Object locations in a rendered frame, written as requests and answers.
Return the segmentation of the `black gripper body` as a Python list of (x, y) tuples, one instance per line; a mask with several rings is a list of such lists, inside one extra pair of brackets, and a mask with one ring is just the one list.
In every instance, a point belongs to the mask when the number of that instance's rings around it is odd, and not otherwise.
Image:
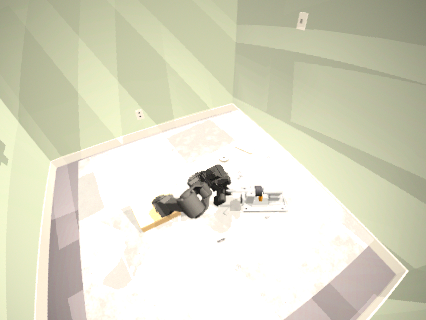
[(214, 197), (214, 205), (218, 206), (222, 203), (226, 203), (226, 195), (225, 195), (225, 189), (220, 190), (215, 185), (218, 182), (218, 179), (211, 182), (211, 185), (209, 188), (212, 189), (212, 192), (216, 192), (216, 196)]

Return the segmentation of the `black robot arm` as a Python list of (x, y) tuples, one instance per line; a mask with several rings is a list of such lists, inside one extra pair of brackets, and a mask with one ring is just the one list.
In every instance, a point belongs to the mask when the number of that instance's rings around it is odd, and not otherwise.
[[(189, 188), (179, 197), (175, 198), (173, 193), (162, 194), (153, 199), (151, 204), (162, 218), (174, 212), (184, 212), (188, 218), (197, 219), (209, 207), (210, 197), (212, 196), (212, 191), (209, 187), (212, 186), (211, 182), (216, 179), (218, 179), (218, 182), (215, 185), (220, 190), (231, 185), (231, 178), (228, 172), (224, 171), (220, 164), (217, 164), (190, 176), (186, 183)], [(201, 196), (201, 201), (197, 195)]]

